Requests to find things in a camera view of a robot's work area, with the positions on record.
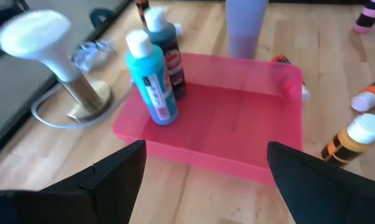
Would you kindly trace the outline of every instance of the pink plastic tray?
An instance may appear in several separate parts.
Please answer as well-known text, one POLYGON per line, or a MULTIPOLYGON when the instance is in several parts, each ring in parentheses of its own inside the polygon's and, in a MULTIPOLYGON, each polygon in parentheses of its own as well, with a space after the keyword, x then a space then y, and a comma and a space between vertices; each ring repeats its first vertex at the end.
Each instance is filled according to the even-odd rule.
POLYGON ((267 143, 302 150, 302 73, 293 65, 182 54, 187 95, 179 116, 156 125, 137 88, 113 125, 128 142, 175 161, 274 183, 267 143))

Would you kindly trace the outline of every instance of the hardwood floor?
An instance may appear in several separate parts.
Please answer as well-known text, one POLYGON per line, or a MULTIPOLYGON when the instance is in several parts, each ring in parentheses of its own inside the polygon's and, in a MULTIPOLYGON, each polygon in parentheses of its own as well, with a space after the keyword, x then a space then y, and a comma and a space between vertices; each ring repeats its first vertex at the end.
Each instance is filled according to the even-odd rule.
MULTIPOLYGON (((227 55, 222 2, 153 2, 180 22, 183 52, 227 55)), ((270 4, 257 50, 259 60, 285 54, 298 65, 311 92, 303 107, 304 149, 318 153, 357 115, 350 99, 375 80, 375 26, 359 35, 351 27, 359 6, 270 4)), ((141 27, 132 6, 107 33, 117 58, 92 74, 107 81, 116 96, 129 81, 124 63, 125 33, 141 27)), ((42 109, 51 121, 62 114, 66 94, 42 109)), ((30 119, 0 153, 0 189, 39 190, 122 148, 111 130, 115 114, 82 130, 59 130, 30 119)), ((375 180, 375 146, 347 169, 375 180)), ((275 187, 149 156, 131 223, 293 223, 275 187)))

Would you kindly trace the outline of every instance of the bottle label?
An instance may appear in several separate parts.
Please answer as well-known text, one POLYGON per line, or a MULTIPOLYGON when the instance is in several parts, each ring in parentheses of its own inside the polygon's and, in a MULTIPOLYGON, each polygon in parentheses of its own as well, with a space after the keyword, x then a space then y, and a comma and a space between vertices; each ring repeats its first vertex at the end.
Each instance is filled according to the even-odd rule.
POLYGON ((165 70, 164 74, 165 93, 163 93, 161 89, 156 74, 144 77, 143 80, 150 100, 155 108, 155 111, 157 112, 158 118, 162 121, 170 119, 170 113, 165 99, 171 94, 172 87, 170 85, 169 75, 167 71, 165 70))
POLYGON ((360 144, 351 139, 345 128, 322 149, 320 158, 334 165, 344 166, 367 151, 370 146, 370 144, 360 144))
POLYGON ((177 43, 164 49, 165 61, 170 75, 170 81, 174 91, 179 91, 185 87, 185 75, 183 72, 182 59, 177 43))

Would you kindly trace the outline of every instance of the bottle cap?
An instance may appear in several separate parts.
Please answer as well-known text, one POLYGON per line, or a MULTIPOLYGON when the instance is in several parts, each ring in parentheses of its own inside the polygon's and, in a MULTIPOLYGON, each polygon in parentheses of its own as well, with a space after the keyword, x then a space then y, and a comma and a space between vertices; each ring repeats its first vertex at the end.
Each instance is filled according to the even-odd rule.
POLYGON ((351 107, 356 111, 365 112, 375 106, 375 94, 369 91, 360 93, 351 99, 351 107))
POLYGON ((310 92, 307 90, 304 84, 302 84, 302 99, 308 101, 310 99, 310 92))
POLYGON ((361 144, 371 144, 375 141, 375 115, 362 114, 348 126, 348 136, 361 144))
POLYGON ((167 27, 165 11, 161 7, 152 7, 144 12, 147 29, 150 32, 161 32, 167 27))
POLYGON ((176 30, 176 36, 181 36, 183 34, 183 27, 179 23, 174 23, 173 24, 176 30))
POLYGON ((144 58, 153 51, 149 35, 143 30, 132 30, 126 35, 129 51, 135 58, 144 58))

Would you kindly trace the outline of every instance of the paint bottle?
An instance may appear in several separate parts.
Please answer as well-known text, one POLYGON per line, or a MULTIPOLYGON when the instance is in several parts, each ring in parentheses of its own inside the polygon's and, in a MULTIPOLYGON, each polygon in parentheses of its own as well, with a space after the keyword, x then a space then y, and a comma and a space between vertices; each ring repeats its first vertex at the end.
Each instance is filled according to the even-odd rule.
MULTIPOLYGON (((288 64, 291 64, 291 62, 287 59, 287 57, 285 55, 275 56, 272 59, 272 62, 279 62, 279 63, 288 63, 288 64)), ((302 83, 302 100, 303 101, 307 101, 309 99, 310 99, 310 93, 309 93, 309 91, 307 90, 307 88, 305 86, 305 82, 303 82, 302 83)))
POLYGON ((321 151, 320 158, 342 167, 368 151, 374 141, 375 115, 365 113, 331 139, 321 151))
POLYGON ((186 82, 176 28, 172 23, 167 22, 165 11, 161 7, 148 9, 144 17, 147 24, 145 31, 150 36, 151 42, 164 51, 172 89, 176 99, 181 99, 186 94, 186 82))
POLYGON ((375 0, 369 1, 363 7, 353 30, 359 33, 368 33, 375 24, 375 0))
POLYGON ((143 30, 128 33, 126 42, 126 64, 151 118, 159 125, 170 124, 178 110, 161 48, 143 30))
POLYGON ((136 7, 140 15, 140 19, 143 25, 146 26, 146 20, 144 19, 144 11, 150 8, 149 0, 136 0, 136 7))
POLYGON ((375 82, 352 98, 351 107, 360 112, 365 112, 375 107, 375 82))

